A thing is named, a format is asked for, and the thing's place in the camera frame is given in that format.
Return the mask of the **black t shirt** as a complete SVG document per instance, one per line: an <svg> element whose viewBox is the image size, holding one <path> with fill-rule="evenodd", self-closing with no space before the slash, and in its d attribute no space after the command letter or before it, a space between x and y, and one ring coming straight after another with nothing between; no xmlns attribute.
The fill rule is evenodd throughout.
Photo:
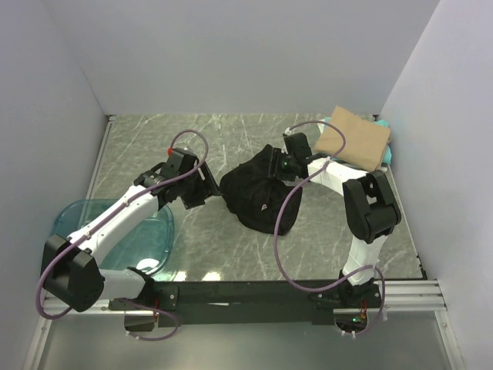
<svg viewBox="0 0 493 370"><path fill-rule="evenodd" d="M265 234L274 232L280 208L293 189L267 176L272 152L273 147L267 144L220 180L220 192L228 210L245 227Z"/></svg>

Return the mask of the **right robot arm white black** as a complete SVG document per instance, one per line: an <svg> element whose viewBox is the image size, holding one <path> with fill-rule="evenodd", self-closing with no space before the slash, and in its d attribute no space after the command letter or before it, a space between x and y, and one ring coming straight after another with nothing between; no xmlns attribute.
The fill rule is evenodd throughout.
<svg viewBox="0 0 493 370"><path fill-rule="evenodd" d="M341 304L354 308L369 296L381 248L401 222L393 190L380 170L355 170L323 154L312 154L302 133L284 134L283 140L284 148L272 151L270 177L287 181L307 179L344 198L352 241L347 262L340 271L341 283L328 291L336 291Z"/></svg>

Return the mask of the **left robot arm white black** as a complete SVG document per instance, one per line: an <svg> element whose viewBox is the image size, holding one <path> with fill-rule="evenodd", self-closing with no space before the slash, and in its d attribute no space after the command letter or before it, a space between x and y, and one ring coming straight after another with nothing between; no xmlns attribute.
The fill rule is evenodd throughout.
<svg viewBox="0 0 493 370"><path fill-rule="evenodd" d="M154 280L135 267L100 268L109 252L147 217L176 199L186 209L205 204L220 189L205 160L170 149L167 161L141 173L108 210L67 238L51 236L44 246L37 291L46 290L69 308L83 312L100 299L126 300L138 310L155 296Z"/></svg>

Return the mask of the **blue transparent plastic bin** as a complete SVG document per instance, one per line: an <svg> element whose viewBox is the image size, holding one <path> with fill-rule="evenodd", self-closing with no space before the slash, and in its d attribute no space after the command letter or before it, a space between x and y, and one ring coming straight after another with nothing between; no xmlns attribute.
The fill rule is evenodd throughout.
<svg viewBox="0 0 493 370"><path fill-rule="evenodd" d="M55 219L52 233L68 237L108 210L115 199L78 200ZM173 213L168 207L146 218L130 231L105 257L99 267L121 271L135 267L155 281L171 281L177 269L169 267L174 242Z"/></svg>

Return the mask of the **folded tan t shirt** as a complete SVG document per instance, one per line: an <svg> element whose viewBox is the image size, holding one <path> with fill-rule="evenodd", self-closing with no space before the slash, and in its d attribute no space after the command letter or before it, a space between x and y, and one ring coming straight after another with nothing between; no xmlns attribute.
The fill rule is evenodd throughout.
<svg viewBox="0 0 493 370"><path fill-rule="evenodd" d="M378 169L391 140L391 129L360 118L337 106L329 123L337 127L346 139L346 146L339 153L343 141L337 131L327 127L315 144L315 150L343 160L366 171Z"/></svg>

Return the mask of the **folded teal t shirt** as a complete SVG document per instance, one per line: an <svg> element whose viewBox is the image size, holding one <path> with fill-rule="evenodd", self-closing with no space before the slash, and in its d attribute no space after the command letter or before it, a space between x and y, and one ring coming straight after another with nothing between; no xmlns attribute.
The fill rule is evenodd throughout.
<svg viewBox="0 0 493 370"><path fill-rule="evenodd" d="M376 121L374 121L374 123L376 123L378 126L383 126L383 127L389 128L388 122L383 120L383 119L376 120ZM320 124L320 123L317 124L317 127L318 127L320 133L322 133L327 128L326 125ZM389 165L391 163L391 158L392 158L391 148L389 145L387 145L386 149L384 151L382 163L385 165Z"/></svg>

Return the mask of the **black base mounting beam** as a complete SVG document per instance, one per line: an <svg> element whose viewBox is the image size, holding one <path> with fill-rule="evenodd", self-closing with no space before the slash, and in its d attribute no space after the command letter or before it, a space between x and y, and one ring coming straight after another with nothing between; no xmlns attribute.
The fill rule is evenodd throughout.
<svg viewBox="0 0 493 370"><path fill-rule="evenodd" d="M268 324L309 322L333 325L337 309L379 308L381 289L374 281L361 288L343 283L324 292L313 289L327 284L324 280L305 281L310 291L294 288L287 281L182 281L158 282L148 298L137 306L114 299L110 311L125 314L127 330L151 331L152 324L143 312L158 308L153 314L158 328L180 325Z"/></svg>

